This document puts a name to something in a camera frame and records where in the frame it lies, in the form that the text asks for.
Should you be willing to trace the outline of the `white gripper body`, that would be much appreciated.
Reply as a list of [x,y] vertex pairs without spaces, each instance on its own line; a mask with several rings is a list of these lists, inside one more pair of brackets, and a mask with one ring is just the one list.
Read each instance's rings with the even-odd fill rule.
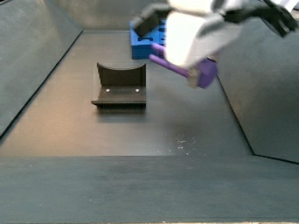
[[189,68],[239,37],[241,25],[225,22],[223,16],[241,9],[245,0],[166,1],[172,10],[165,19],[164,57]]

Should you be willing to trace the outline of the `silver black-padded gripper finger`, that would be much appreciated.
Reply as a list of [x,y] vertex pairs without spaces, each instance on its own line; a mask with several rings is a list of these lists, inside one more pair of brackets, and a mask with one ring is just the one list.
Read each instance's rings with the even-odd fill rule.
[[166,18],[172,7],[168,3],[150,3],[133,17],[132,29],[137,36],[144,37]]

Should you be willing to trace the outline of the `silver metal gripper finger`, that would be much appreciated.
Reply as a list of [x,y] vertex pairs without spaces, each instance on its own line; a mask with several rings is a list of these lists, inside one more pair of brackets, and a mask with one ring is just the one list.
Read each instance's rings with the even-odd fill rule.
[[188,85],[190,88],[196,88],[199,84],[200,71],[196,67],[188,70]]

